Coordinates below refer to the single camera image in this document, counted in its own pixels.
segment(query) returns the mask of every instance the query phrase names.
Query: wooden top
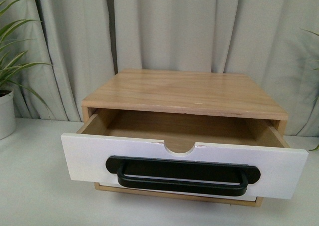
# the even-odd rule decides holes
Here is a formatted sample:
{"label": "wooden top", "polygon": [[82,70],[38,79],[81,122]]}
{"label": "wooden top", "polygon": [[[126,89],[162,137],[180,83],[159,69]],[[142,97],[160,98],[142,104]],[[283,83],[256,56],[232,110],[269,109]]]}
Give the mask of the wooden top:
{"label": "wooden top", "polygon": [[287,120],[287,113],[242,74],[126,69],[82,106]]}

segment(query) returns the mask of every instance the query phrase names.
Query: white plant pot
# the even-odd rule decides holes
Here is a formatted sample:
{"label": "white plant pot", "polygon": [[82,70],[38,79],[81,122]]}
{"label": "white plant pot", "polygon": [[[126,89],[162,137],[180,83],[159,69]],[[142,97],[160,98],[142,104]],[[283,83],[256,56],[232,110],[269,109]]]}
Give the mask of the white plant pot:
{"label": "white plant pot", "polygon": [[13,91],[0,97],[0,139],[15,131],[15,117],[13,108]]}

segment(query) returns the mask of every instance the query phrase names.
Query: desk organizer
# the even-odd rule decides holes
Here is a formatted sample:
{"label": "desk organizer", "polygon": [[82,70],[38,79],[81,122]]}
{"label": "desk organizer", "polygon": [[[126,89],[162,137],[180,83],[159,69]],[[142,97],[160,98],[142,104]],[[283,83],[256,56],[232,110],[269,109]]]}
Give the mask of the desk organizer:
{"label": "desk organizer", "polygon": [[242,74],[123,70],[62,135],[72,180],[97,190],[260,206],[290,199],[308,153],[282,138],[287,113]]}

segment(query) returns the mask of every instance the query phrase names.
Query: white table surface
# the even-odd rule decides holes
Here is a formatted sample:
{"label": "white table surface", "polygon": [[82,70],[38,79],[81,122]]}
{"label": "white table surface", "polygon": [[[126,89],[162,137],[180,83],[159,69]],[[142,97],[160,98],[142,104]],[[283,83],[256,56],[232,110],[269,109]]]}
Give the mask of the white table surface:
{"label": "white table surface", "polygon": [[[319,225],[319,151],[310,152],[291,200],[260,208],[97,191],[69,178],[60,135],[82,123],[17,119],[0,140],[0,226],[315,226]],[[319,138],[286,136],[309,150]]]}

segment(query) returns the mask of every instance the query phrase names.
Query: drawer pull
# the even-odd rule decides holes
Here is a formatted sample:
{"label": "drawer pull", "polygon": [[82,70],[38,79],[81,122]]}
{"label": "drawer pull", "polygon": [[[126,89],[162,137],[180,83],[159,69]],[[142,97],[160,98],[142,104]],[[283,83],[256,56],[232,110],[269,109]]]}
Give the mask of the drawer pull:
{"label": "drawer pull", "polygon": [[128,188],[223,196],[241,196],[260,178],[255,166],[122,156],[109,157],[106,168]]}

